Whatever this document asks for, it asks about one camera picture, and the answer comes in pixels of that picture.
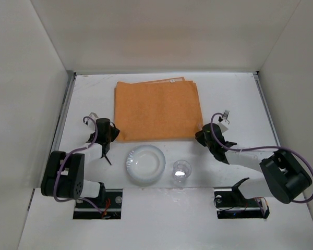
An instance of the white plate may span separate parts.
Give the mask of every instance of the white plate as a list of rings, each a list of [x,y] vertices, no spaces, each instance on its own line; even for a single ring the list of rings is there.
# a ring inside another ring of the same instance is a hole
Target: white plate
[[[158,180],[165,170],[166,159],[160,149],[152,145],[136,147],[126,159],[129,175],[138,182]]]

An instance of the orange towel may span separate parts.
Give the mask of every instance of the orange towel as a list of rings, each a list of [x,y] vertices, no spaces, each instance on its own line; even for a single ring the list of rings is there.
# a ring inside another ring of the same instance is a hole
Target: orange towel
[[[118,82],[114,122],[121,130],[119,141],[194,138],[203,125],[196,84]]]

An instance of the purple cable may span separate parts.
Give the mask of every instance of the purple cable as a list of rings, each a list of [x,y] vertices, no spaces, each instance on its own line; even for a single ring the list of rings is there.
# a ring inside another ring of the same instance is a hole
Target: purple cable
[[[210,123],[210,127],[211,127],[211,134],[213,136],[213,138],[215,139],[215,141],[220,145],[222,146],[224,149],[226,150],[231,150],[231,151],[236,151],[236,152],[246,152],[246,151],[254,151],[254,150],[259,150],[259,149],[269,149],[269,148],[273,148],[273,149],[282,149],[282,150],[285,150],[285,151],[288,151],[292,154],[294,154],[295,156],[297,156],[300,160],[302,160],[302,162],[307,166],[308,170],[311,172],[311,175],[313,177],[313,169],[311,167],[311,165],[308,163],[308,161],[303,157],[301,156],[300,154],[298,154],[297,152],[295,152],[294,150],[288,148],[288,147],[280,147],[280,146],[263,146],[263,147],[250,147],[250,148],[242,148],[242,149],[239,149],[239,148],[229,148],[229,147],[226,147],[225,145],[223,145],[218,139],[217,137],[215,136],[214,134],[214,131],[213,131],[213,126],[212,126],[212,123],[213,123],[213,119],[215,118],[215,116],[223,116],[222,113],[215,113],[212,117],[211,117],[211,123]],[[292,201],[294,203],[307,203],[307,202],[310,202],[311,200],[313,200],[313,193],[312,195],[310,196],[310,198],[308,199],[305,199],[303,201]]]
[[[77,149],[74,149],[72,150],[71,152],[69,152],[66,157],[64,158],[63,160],[63,163],[61,164],[61,166],[59,167],[59,170],[58,170],[58,175],[57,175],[57,178],[56,178],[56,181],[54,183],[54,188],[53,188],[53,197],[54,199],[57,201],[57,202],[67,202],[67,201],[70,201],[71,199],[58,199],[57,197],[57,188],[58,188],[58,184],[59,184],[59,179],[60,179],[60,176],[61,176],[61,173],[63,172],[63,169],[64,169],[64,165],[67,161],[67,159],[74,153],[76,152],[79,152],[79,151],[82,151],[82,150],[85,150],[85,149],[88,149],[90,148],[96,141],[97,137],[98,137],[98,127],[96,125],[96,122],[89,116],[85,116],[83,118],[83,122],[86,122],[86,119],[89,119],[91,120],[93,123],[94,123],[94,126],[95,126],[95,135],[94,135],[94,139],[93,141],[86,147],[80,147],[80,148],[77,148]],[[97,205],[95,205],[91,200],[87,199],[87,198],[79,198],[83,201],[86,201],[88,202],[90,205],[92,205],[95,209],[97,209],[99,211],[99,213],[103,213],[98,207]]]

